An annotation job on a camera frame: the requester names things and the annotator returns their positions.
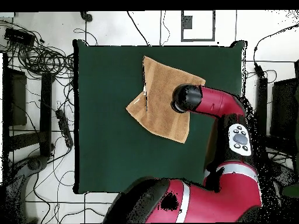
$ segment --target silver band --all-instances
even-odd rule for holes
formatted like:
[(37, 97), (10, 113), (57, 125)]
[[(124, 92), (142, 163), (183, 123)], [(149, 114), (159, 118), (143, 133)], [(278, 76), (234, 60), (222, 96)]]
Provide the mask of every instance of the silver band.
[(179, 215), (178, 218), (176, 219), (176, 223), (183, 223), (185, 221), (188, 206), (189, 206), (190, 188), (184, 182), (182, 183), (184, 185), (184, 193), (183, 193), (182, 204), (180, 206)]
[[(222, 167), (224, 167), (223, 174), (227, 174), (227, 173), (243, 174), (243, 175), (246, 175), (246, 176), (254, 179), (256, 182), (258, 182), (258, 175), (247, 166), (244, 166), (241, 164), (236, 164), (236, 163), (230, 163), (230, 164), (225, 164), (223, 166), (218, 167), (216, 171), (219, 171)], [(209, 174), (210, 174), (210, 172), (205, 170), (204, 178), (206, 178)]]

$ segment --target robot button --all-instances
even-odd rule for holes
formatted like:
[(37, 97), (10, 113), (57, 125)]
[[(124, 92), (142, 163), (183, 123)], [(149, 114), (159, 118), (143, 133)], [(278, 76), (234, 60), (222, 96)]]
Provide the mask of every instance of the robot button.
[(232, 139), (238, 144), (246, 145), (248, 143), (247, 137), (242, 134), (236, 134)]

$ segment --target power strip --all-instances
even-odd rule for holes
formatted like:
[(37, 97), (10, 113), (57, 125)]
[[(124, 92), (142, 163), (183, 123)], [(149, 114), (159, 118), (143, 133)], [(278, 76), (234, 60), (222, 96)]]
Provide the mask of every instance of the power strip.
[(69, 131), (68, 128), (68, 120), (62, 110), (59, 109), (55, 111), (55, 113), (57, 119), (59, 120), (58, 125), (62, 135), (64, 136), (65, 144), (68, 148), (71, 148), (73, 147), (74, 142), (72, 140), (71, 132)]
[(15, 29), (6, 29), (4, 39), (32, 47), (34, 45), (35, 36)]

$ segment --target green table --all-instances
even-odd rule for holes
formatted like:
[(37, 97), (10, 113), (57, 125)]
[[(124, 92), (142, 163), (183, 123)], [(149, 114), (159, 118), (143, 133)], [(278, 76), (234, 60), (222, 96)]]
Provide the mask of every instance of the green table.
[(77, 45), (77, 193), (118, 193), (144, 176), (185, 178), (202, 183), (213, 119), (191, 114), (189, 136), (186, 143), (181, 144), (148, 132), (126, 111), (126, 106), (143, 90), (142, 58), (145, 55), (204, 78), (207, 87), (240, 95), (245, 43), (239, 41), (232, 48), (87, 47), (81, 41), (77, 41)]

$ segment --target brown towel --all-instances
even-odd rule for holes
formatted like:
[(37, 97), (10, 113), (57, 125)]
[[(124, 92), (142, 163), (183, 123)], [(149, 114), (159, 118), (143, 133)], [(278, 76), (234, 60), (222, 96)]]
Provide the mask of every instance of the brown towel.
[(204, 85), (205, 80), (185, 71), (144, 57), (144, 87), (127, 107), (127, 111), (149, 132), (185, 143), (189, 133), (190, 113), (176, 113), (171, 108), (174, 89), (183, 84)]

